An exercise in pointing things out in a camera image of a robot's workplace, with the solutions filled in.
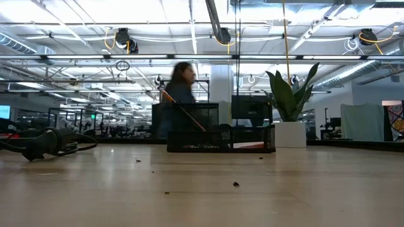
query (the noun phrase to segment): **long hair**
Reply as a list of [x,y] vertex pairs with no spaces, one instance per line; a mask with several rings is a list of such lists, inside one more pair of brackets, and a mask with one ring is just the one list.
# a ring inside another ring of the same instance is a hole
[[188,84],[189,82],[182,76],[184,71],[191,66],[188,62],[178,62],[174,66],[174,70],[171,74],[171,81],[166,85],[165,90],[170,93],[170,90],[177,84]]

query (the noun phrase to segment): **dark shirt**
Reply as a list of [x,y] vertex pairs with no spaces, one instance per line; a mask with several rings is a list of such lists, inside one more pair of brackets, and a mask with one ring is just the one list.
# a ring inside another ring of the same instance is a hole
[[[175,84],[166,92],[179,103],[194,103],[195,99],[192,92],[186,84]],[[181,116],[173,114],[172,103],[164,96],[160,109],[160,127],[158,129],[159,138],[167,138],[167,133],[172,130],[172,123],[175,120],[181,120]]]

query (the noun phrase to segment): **potted plant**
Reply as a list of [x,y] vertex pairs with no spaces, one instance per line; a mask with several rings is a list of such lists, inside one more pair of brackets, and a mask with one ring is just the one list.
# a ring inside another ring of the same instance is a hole
[[275,123],[275,145],[279,148],[305,148],[306,127],[303,122],[297,122],[297,117],[303,110],[305,102],[311,96],[313,86],[308,87],[310,80],[316,75],[319,63],[313,65],[302,87],[295,92],[283,80],[277,71],[275,75],[266,72],[270,77],[271,93],[266,91],[270,103],[275,107],[282,122]]

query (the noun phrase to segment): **power cord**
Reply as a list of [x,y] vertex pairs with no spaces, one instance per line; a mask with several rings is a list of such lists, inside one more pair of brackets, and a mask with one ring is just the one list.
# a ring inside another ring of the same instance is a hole
[[[15,132],[9,135],[6,142],[0,141],[0,148],[15,153],[21,153],[26,159],[33,161],[35,159],[44,159],[45,153],[53,156],[65,156],[67,154],[85,151],[98,146],[97,140],[92,137],[76,134],[71,129],[58,130],[54,127],[47,127],[40,131],[40,135],[27,142],[27,145],[24,148],[13,146],[9,143],[9,140],[13,136],[24,132],[27,131]],[[93,144],[80,148],[79,143],[72,141],[73,139],[84,139]]]

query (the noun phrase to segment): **ceiling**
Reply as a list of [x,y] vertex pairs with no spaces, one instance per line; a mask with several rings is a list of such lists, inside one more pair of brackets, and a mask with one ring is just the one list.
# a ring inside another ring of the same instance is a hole
[[[138,44],[139,54],[235,54],[235,45],[228,49],[226,46],[219,45],[214,37],[210,37],[212,26],[205,1],[191,0],[191,2],[195,39],[192,34],[193,26],[190,23],[189,0],[45,0],[43,3],[48,12],[31,0],[2,0],[0,1],[0,33],[3,31],[10,34],[28,46],[46,46],[56,54],[125,54],[124,49],[117,46],[108,49],[105,43],[112,46],[114,32],[118,28],[128,28],[130,36]],[[233,9],[227,0],[216,0],[215,4],[222,27],[229,28],[234,42],[236,34]],[[356,41],[349,39],[353,35],[357,37],[363,28],[372,28],[379,40],[391,37],[379,44],[383,50],[383,47],[396,42],[404,35],[404,26],[401,25],[404,21],[404,9],[371,8],[371,6],[349,6],[337,16],[332,17],[332,20],[323,21],[324,14],[332,5],[302,4],[297,11],[288,5],[285,17],[288,21],[289,49],[295,47],[293,51],[295,55],[378,54],[375,45],[363,46],[356,43],[357,39]],[[239,15],[242,21],[239,42],[241,54],[285,54],[285,39],[282,38],[284,33],[282,8],[258,7],[246,8],[246,10],[242,8]],[[297,45],[298,39],[310,28],[315,29]],[[76,34],[85,41],[80,41],[72,34]],[[21,53],[0,45],[0,54]],[[135,81],[135,84],[105,83],[104,89],[155,90],[156,77],[169,79],[172,66],[175,64],[175,60],[153,61],[153,64],[141,60],[132,62],[138,67],[132,66],[128,71],[121,73],[120,78],[129,78]],[[110,71],[107,70],[105,62],[103,66],[96,67],[89,65],[75,67],[74,62],[69,61],[57,61],[58,64],[54,66],[41,65],[43,67],[35,67],[38,66],[35,65],[36,62],[8,61],[8,63],[33,72],[35,76],[27,77],[32,79],[43,77],[46,74],[46,67],[49,70],[48,75],[54,74],[52,79],[83,79],[91,76],[92,80],[97,81],[112,80],[117,79],[120,73],[114,67],[111,67]],[[196,62],[194,67],[198,69],[199,79],[209,79],[210,76],[214,76],[210,75],[211,64],[214,62]],[[234,62],[227,64],[235,72]],[[345,64],[349,62],[343,64],[322,62],[314,80],[321,79]],[[293,63],[290,65],[290,74],[304,79],[310,68],[311,64]],[[274,64],[265,63],[265,61],[241,61],[240,76],[243,77],[241,89],[269,89],[265,71],[274,73],[276,70],[284,76],[287,74],[284,62]],[[53,88],[86,89],[83,84],[79,84],[78,87],[68,84],[48,85]],[[195,84],[194,89],[200,91],[196,95],[197,99],[207,99],[206,92],[203,92],[207,89],[206,85]],[[142,93],[120,95],[131,102],[147,104],[153,103],[153,96],[157,97],[156,94],[150,96]]]

